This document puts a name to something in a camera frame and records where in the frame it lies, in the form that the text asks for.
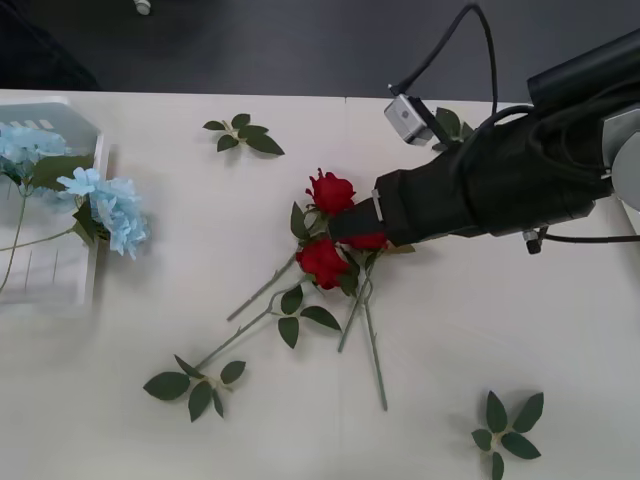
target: gray floor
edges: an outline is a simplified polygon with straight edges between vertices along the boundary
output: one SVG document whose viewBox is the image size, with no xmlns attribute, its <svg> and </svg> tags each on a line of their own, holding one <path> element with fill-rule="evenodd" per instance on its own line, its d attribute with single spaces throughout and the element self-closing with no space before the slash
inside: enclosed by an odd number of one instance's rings
<svg viewBox="0 0 640 480">
<path fill-rule="evenodd" d="M 388 96 L 426 55 L 462 0 L 23 0 L 25 11 L 106 90 Z M 501 100 L 526 79 L 640 27 L 638 0 L 485 0 Z M 490 99 L 482 29 L 470 15 L 413 90 Z"/>
</svg>

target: artificial flower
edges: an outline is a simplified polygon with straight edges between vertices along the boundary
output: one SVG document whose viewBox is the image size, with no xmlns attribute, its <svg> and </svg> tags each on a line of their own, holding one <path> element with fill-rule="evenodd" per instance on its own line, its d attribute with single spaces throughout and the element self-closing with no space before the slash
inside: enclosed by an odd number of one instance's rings
<svg viewBox="0 0 640 480">
<path fill-rule="evenodd" d="M 70 152 L 67 142 L 57 133 L 26 127 L 0 128 L 0 156 L 13 163 L 26 160 L 36 163 L 44 157 Z"/>
<path fill-rule="evenodd" d="M 74 195 L 84 196 L 88 193 L 95 192 L 96 186 L 100 183 L 100 173 L 94 168 L 89 168 L 87 170 L 76 168 L 73 171 L 73 176 L 73 179 L 59 177 L 58 183 L 67 187 L 67 193 L 72 193 Z"/>
<path fill-rule="evenodd" d="M 388 246 L 387 237 L 385 237 L 384 233 L 358 235 L 357 237 L 340 240 L 340 243 L 344 243 L 358 250 L 380 250 Z"/>
<path fill-rule="evenodd" d="M 336 177 L 333 173 L 327 172 L 322 174 L 322 170 L 318 169 L 318 179 L 313 177 L 311 185 L 313 192 L 307 189 L 306 193 L 313 197 L 313 201 L 321 212 L 335 215 L 341 211 L 353 207 L 353 197 L 356 192 L 353 185 L 348 180 Z"/>
<path fill-rule="evenodd" d="M 140 198 L 133 181 L 101 180 L 92 168 L 76 168 L 73 176 L 73 179 L 60 177 L 58 182 L 67 187 L 67 193 L 89 195 L 91 216 L 109 231 L 111 250 L 120 255 L 126 250 L 135 259 L 138 245 L 149 237 L 149 229 L 140 213 Z"/>
<path fill-rule="evenodd" d="M 327 237 L 307 245 L 296 254 L 300 268 L 315 276 L 315 281 L 325 290 L 340 286 L 338 277 L 349 269 Z"/>
</svg>

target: flower stem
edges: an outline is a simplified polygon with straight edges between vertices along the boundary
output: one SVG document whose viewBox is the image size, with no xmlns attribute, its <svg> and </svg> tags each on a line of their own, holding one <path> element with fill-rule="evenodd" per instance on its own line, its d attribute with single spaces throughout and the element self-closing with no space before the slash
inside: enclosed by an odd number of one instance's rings
<svg viewBox="0 0 640 480">
<path fill-rule="evenodd" d="M 249 299 L 246 302 L 244 302 L 242 305 L 236 308 L 233 311 L 233 313 L 227 317 L 227 321 L 230 322 L 231 320 L 236 318 L 238 315 L 240 315 L 242 311 L 245 308 L 247 308 L 249 305 L 251 305 L 255 300 L 257 300 L 257 298 L 260 295 L 262 295 L 265 292 L 265 290 L 267 290 L 271 285 L 276 283 L 280 279 L 280 277 L 282 277 L 284 272 L 286 272 L 289 269 L 289 267 L 293 265 L 293 262 L 295 261 L 295 259 L 296 259 L 296 254 L 294 253 L 293 255 L 291 255 L 291 257 L 289 257 L 289 260 L 287 260 L 287 263 L 285 263 L 282 266 L 282 268 L 280 268 L 280 270 L 276 270 L 276 273 L 273 274 L 273 277 L 271 277 L 271 280 L 269 280 L 267 283 L 261 286 L 256 293 L 251 295 L 251 297 L 249 297 Z"/>
<path fill-rule="evenodd" d="M 53 240 L 53 239 L 58 238 L 58 237 L 63 237 L 63 236 L 68 235 L 68 234 L 70 234 L 72 232 L 73 232 L 73 227 L 65 230 L 64 232 L 60 232 L 60 233 L 56 233 L 55 235 L 51 235 L 50 237 L 47 237 L 47 238 L 42 238 L 40 240 L 35 240 L 35 241 L 29 242 L 29 243 L 22 243 L 20 245 L 14 246 L 14 247 L 0 248 L 0 252 L 6 252 L 7 250 L 12 250 L 12 249 L 15 249 L 15 248 L 28 247 L 29 245 L 35 245 L 36 243 L 48 242 L 49 240 Z"/>
<path fill-rule="evenodd" d="M 364 311 L 367 317 L 367 326 L 369 327 L 369 338 L 371 339 L 371 349 L 373 350 L 373 363 L 376 366 L 376 374 L 378 376 L 378 388 L 380 389 L 380 401 L 382 402 L 382 409 L 386 412 L 389 408 L 387 404 L 387 394 L 384 390 L 384 382 L 382 380 L 382 370 L 380 369 L 380 357 L 378 356 L 378 346 L 377 346 L 377 334 L 373 331 L 373 321 L 371 320 L 371 310 L 369 309 L 369 299 L 373 294 L 373 283 L 371 282 L 371 271 L 373 270 L 373 265 L 369 271 L 365 270 L 365 275 L 367 276 L 367 280 L 369 282 L 369 293 L 364 300 Z"/>
<path fill-rule="evenodd" d="M 269 315 L 270 313 L 273 313 L 273 302 L 275 301 L 276 297 L 278 295 L 282 295 L 283 293 L 287 293 L 289 290 L 296 288 L 298 285 L 301 285 L 302 283 L 304 283 L 307 280 L 306 277 L 302 277 L 300 280 L 298 280 L 295 285 L 290 286 L 289 288 L 286 288 L 284 290 L 280 290 L 276 293 L 274 293 L 271 296 L 271 300 L 269 300 L 269 305 L 267 305 L 267 308 L 264 309 L 264 311 L 258 315 L 257 317 L 255 317 L 253 320 L 251 320 L 249 323 L 247 323 L 244 327 L 240 327 L 238 329 L 238 331 L 233 334 L 231 336 L 231 338 L 229 338 L 226 342 L 224 342 L 222 345 L 220 345 L 218 348 L 216 348 L 213 352 L 211 352 L 209 355 L 207 355 L 206 357 L 204 357 L 204 359 L 198 363 L 195 366 L 196 370 L 200 370 L 202 367 L 204 367 L 207 363 L 209 363 L 211 361 L 211 359 L 216 356 L 218 353 L 220 353 L 222 350 L 224 350 L 226 347 L 228 347 L 236 338 L 238 338 L 240 335 L 242 335 L 244 332 L 246 332 L 247 330 L 249 330 L 251 327 L 253 327 L 256 323 L 258 323 L 258 321 L 260 321 L 260 319 L 262 319 L 263 317 Z"/>
<path fill-rule="evenodd" d="M 344 345 L 347 342 L 347 335 L 351 330 L 351 325 L 353 324 L 353 320 L 356 318 L 356 312 L 358 311 L 358 307 L 362 302 L 362 296 L 364 294 L 365 289 L 367 288 L 368 283 L 369 283 L 369 280 L 368 279 L 365 280 L 364 284 L 360 288 L 360 292 L 358 292 L 358 296 L 356 297 L 356 303 L 353 305 L 353 309 L 351 310 L 351 315 L 349 315 L 349 320 L 347 320 L 347 325 L 344 327 L 344 332 L 342 333 L 342 337 L 340 338 L 340 344 L 338 345 L 338 353 L 342 353 L 342 350 L 344 349 Z"/>
<path fill-rule="evenodd" d="M 16 237 L 13 240 L 13 247 L 11 247 L 11 258 L 9 259 L 9 266 L 7 267 L 7 273 L 4 275 L 2 285 L 0 285 L 0 293 L 4 290 L 7 280 L 9 280 L 9 273 L 11 273 L 11 265 L 13 265 L 13 256 L 16 253 L 16 245 L 18 245 L 18 237 L 20 236 L 20 229 L 22 228 L 22 221 L 24 220 L 24 210 L 27 204 L 27 197 L 22 196 L 22 204 L 20 205 L 20 218 L 18 219 L 18 228 L 16 229 Z"/>
</svg>

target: rose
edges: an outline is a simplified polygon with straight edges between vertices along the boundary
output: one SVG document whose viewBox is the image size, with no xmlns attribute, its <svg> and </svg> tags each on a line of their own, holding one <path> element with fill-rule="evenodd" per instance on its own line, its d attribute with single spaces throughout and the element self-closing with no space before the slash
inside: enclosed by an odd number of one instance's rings
<svg viewBox="0 0 640 480">
<path fill-rule="evenodd" d="M 313 186 L 313 193 L 309 189 L 306 190 L 306 193 L 313 197 L 313 201 L 320 211 L 335 215 L 342 210 L 353 207 L 351 197 L 356 192 L 348 180 L 338 178 L 331 172 L 327 172 L 327 175 L 324 176 L 321 169 L 318 169 L 317 180 L 313 177 L 309 178 Z"/>
<path fill-rule="evenodd" d="M 339 287 L 338 277 L 349 269 L 349 264 L 340 258 L 333 243 L 326 237 L 296 253 L 296 260 L 300 268 L 314 275 L 316 283 L 325 290 Z"/>
<path fill-rule="evenodd" d="M 388 247 L 387 237 L 384 236 L 384 233 L 358 235 L 357 237 L 340 240 L 340 243 L 344 243 L 358 250 L 380 250 Z"/>
</svg>

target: blue flower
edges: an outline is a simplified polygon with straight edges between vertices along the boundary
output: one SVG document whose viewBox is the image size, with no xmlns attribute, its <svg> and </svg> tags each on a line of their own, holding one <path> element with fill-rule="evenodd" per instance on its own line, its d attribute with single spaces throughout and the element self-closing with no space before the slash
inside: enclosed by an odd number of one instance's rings
<svg viewBox="0 0 640 480">
<path fill-rule="evenodd" d="M 133 182 L 122 178 L 100 180 L 100 174 L 92 168 L 76 168 L 73 176 L 74 179 L 58 178 L 58 182 L 67 187 L 65 193 L 88 194 L 93 219 L 110 233 L 111 250 L 120 255 L 126 250 L 135 260 L 138 245 L 149 238 L 149 228 L 140 213 L 140 197 L 135 193 Z"/>
<path fill-rule="evenodd" d="M 67 155 L 71 149 L 57 133 L 25 127 L 0 128 L 0 156 L 21 163 L 26 160 L 37 163 L 43 157 Z"/>
<path fill-rule="evenodd" d="M 100 173 L 93 168 L 88 170 L 76 168 L 73 171 L 73 176 L 75 177 L 74 180 L 67 177 L 58 177 L 58 183 L 63 184 L 67 187 L 66 191 L 74 195 L 84 196 L 87 193 L 95 192 L 96 186 L 100 184 Z"/>
</svg>

